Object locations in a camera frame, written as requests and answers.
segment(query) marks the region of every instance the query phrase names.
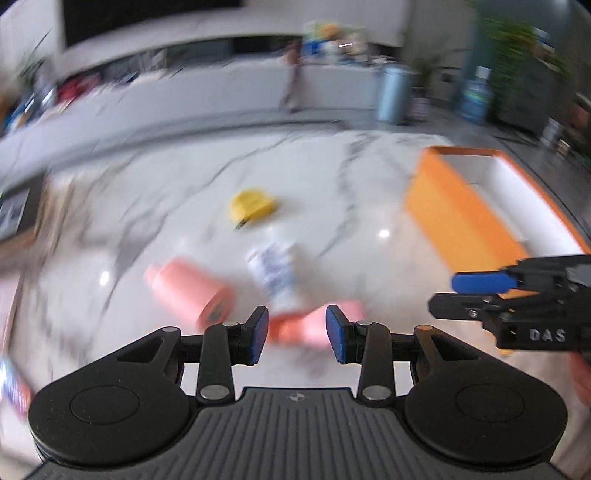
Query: potted plant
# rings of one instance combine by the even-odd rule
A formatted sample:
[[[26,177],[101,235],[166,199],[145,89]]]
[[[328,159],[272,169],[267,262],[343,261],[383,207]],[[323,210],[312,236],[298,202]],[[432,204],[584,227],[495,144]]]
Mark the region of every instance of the potted plant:
[[[499,18],[485,19],[490,38],[494,41],[494,67],[490,87],[494,94],[491,116],[498,118],[503,110],[511,109],[509,99],[516,88],[516,79],[532,55],[537,36],[531,25]]]
[[[35,45],[35,48],[31,50],[31,53],[23,58],[21,66],[18,72],[18,78],[21,83],[24,96],[28,96],[33,93],[35,87],[35,80],[37,79],[37,73],[43,65],[44,59],[37,56],[37,50],[51,33],[51,30],[43,35],[43,38]]]
[[[420,53],[411,63],[417,74],[415,88],[412,92],[410,117],[416,121],[425,121],[429,115],[433,82],[441,74],[461,70],[460,67],[447,66],[447,59],[455,54],[465,52],[465,48],[440,48],[431,54]]]

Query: gray vein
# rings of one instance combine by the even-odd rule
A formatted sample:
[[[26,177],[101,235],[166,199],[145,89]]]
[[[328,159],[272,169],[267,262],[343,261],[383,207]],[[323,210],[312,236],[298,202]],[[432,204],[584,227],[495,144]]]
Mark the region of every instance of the gray vein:
[[[347,157],[340,163],[336,176],[336,187],[338,194],[345,201],[345,215],[335,234],[328,241],[326,246],[318,254],[322,258],[333,248],[348,240],[359,226],[359,215],[357,206],[357,195],[349,180],[349,171],[355,161],[357,161],[363,152],[377,139],[377,136],[363,132],[358,135],[358,139],[349,145]]]
[[[189,188],[185,189],[185,191],[183,191],[181,193],[181,198],[178,201],[176,201],[168,209],[168,211],[166,211],[164,213],[160,213],[159,215],[155,215],[153,213],[153,210],[156,207],[156,205],[159,205],[161,203],[161,199],[157,199],[157,201],[154,203],[154,207],[148,208],[144,213],[140,214],[139,216],[137,216],[133,220],[129,221],[125,225],[123,234],[122,234],[122,236],[118,242],[118,245],[116,247],[117,257],[115,260],[115,280],[113,282],[113,286],[109,292],[109,295],[105,301],[105,304],[103,305],[101,318],[103,318],[105,313],[108,311],[109,306],[111,305],[111,301],[113,299],[113,296],[115,295],[115,291],[117,289],[117,286],[119,286],[119,283],[121,282],[123,276],[133,267],[136,260],[144,253],[144,251],[156,240],[156,238],[158,238],[160,232],[163,230],[164,225],[166,224],[166,221],[167,221],[169,215],[171,215],[172,213],[177,211],[179,208],[181,208],[182,205],[184,205],[190,199],[194,198],[196,195],[200,194],[201,192],[203,192],[207,188],[209,188],[211,185],[213,185],[215,183],[215,181],[233,165],[241,163],[241,162],[248,160],[250,158],[253,158],[258,154],[269,152],[269,151],[273,150],[274,148],[278,147],[279,145],[281,145],[282,143],[288,141],[290,137],[291,137],[291,134],[278,140],[277,142],[275,142],[272,145],[267,145],[265,147],[259,147],[259,148],[254,149],[253,151],[248,152],[248,153],[231,158],[217,172],[215,172],[211,176],[211,178],[208,179],[208,181],[203,183],[201,186],[199,186],[197,188],[189,187]],[[113,179],[113,176],[114,175],[111,175],[108,177],[109,181],[111,181]],[[151,223],[155,227],[149,232],[148,235],[142,235],[139,238],[134,237],[133,236],[134,229],[141,222]],[[89,227],[90,227],[90,220],[87,220],[86,223],[83,225],[83,230],[81,231],[81,234],[79,236],[79,245],[96,246],[97,243],[104,244],[104,242],[108,241],[108,239],[88,240],[86,238],[86,232],[88,231]],[[213,237],[213,235],[215,234],[215,230],[210,229],[210,231],[208,233],[210,233],[211,236]]]

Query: pink bottle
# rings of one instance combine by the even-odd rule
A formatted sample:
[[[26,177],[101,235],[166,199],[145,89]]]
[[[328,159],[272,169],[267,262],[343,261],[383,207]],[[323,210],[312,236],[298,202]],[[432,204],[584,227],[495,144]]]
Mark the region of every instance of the pink bottle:
[[[365,320],[363,305],[356,300],[342,300],[327,303],[308,315],[287,315],[272,317],[269,324],[269,338],[286,345],[306,345],[313,348],[330,347],[326,333],[326,309],[336,305],[350,322]]]
[[[144,275],[156,298],[188,327],[205,329],[222,323],[234,307],[234,292],[181,258],[151,265]]]

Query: trash can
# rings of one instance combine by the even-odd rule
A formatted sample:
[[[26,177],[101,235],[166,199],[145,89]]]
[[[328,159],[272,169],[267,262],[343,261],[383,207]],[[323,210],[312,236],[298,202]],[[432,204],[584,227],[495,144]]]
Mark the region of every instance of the trash can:
[[[390,63],[384,66],[376,107],[377,121],[397,125],[404,120],[415,75],[415,71],[405,65]]]

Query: white marble surface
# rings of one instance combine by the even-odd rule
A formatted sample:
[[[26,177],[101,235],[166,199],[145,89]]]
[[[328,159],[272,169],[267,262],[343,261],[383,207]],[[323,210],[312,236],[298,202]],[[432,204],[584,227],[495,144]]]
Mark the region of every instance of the white marble surface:
[[[195,122],[205,120],[211,127],[221,115],[232,115],[242,125],[256,123],[257,113],[279,115],[289,75],[280,59],[235,61],[81,98],[61,115],[0,140],[0,183],[44,167],[63,168],[107,150],[178,135]],[[378,79],[378,72],[369,68],[306,66],[302,107],[371,110]]]
[[[392,331],[410,333],[430,323],[494,353],[479,324],[434,320],[426,309],[433,293],[448,291],[450,273],[402,202],[421,149],[442,144],[448,144],[442,137],[383,132],[218,135],[78,168],[56,253],[27,275],[11,343],[15,363],[39,389],[146,333],[177,324],[142,278],[150,264],[176,255],[233,285],[238,302],[231,319],[244,321],[265,304],[245,255],[276,239],[297,244],[311,309],[358,299],[369,318]],[[228,203],[247,187],[268,190],[281,208],[268,221],[235,232]],[[572,445],[588,445],[589,413],[572,396],[562,358],[516,354],[511,362],[569,401],[574,420],[557,458],[574,465],[568,454]],[[354,387],[358,373],[359,367],[338,365],[330,351],[271,344],[256,367],[234,368],[237,393],[245,385]],[[196,374],[196,367],[187,368],[188,393],[194,393]],[[26,424],[6,405],[0,414],[2,447],[38,461]]]

